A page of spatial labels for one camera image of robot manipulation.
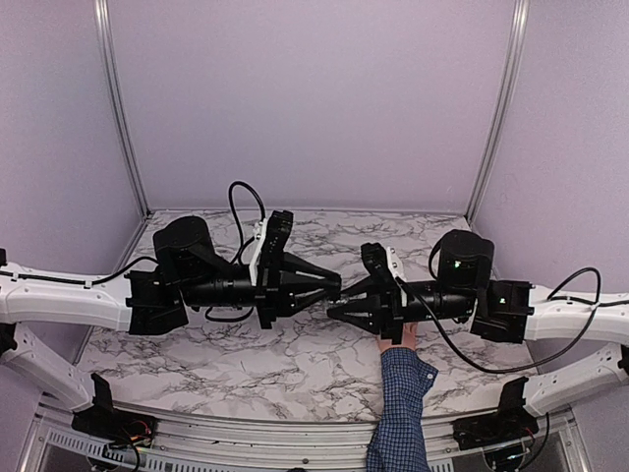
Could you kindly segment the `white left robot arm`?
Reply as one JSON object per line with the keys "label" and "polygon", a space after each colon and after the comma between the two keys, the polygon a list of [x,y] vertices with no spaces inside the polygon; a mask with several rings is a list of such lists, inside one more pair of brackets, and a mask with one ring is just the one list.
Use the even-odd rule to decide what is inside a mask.
{"label": "white left robot arm", "polygon": [[130,335],[166,334],[200,308],[252,307],[269,329],[340,294],[338,273],[286,252],[294,215],[274,211],[255,228],[248,265],[219,256],[199,216],[180,217],[153,235],[151,271],[128,267],[94,276],[1,263],[1,361],[55,396],[105,438],[123,431],[108,382],[67,363],[28,329],[29,322],[105,327]]}

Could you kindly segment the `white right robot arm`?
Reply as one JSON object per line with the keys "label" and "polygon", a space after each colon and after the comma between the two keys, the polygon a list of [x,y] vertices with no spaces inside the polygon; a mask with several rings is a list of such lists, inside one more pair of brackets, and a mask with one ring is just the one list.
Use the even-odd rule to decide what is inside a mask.
{"label": "white right robot arm", "polygon": [[525,424],[573,401],[628,383],[628,297],[554,289],[491,277],[494,245],[470,231],[451,230],[429,255],[429,281],[411,282],[395,251],[376,243],[361,248],[369,275],[342,291],[328,316],[393,343],[403,326],[443,320],[468,322],[470,332],[496,343],[565,339],[566,354],[582,340],[600,341],[596,353],[554,372],[521,377],[501,391],[486,430],[506,441]]}

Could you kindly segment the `blue checkered sleeve forearm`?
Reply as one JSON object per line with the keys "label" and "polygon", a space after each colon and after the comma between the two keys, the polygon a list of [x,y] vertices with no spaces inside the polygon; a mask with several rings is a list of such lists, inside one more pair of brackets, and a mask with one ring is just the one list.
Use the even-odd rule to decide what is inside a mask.
{"label": "blue checkered sleeve forearm", "polygon": [[368,471],[428,471],[424,397],[438,370],[405,347],[381,354],[383,411],[368,445]]}

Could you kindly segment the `person's hand with long nails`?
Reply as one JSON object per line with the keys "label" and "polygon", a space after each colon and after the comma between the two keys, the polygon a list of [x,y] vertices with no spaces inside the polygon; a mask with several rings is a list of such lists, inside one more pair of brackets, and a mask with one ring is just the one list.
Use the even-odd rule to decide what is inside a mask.
{"label": "person's hand with long nails", "polygon": [[388,339],[379,339],[377,345],[381,354],[390,349],[417,350],[418,323],[404,324],[401,341],[397,344]]}

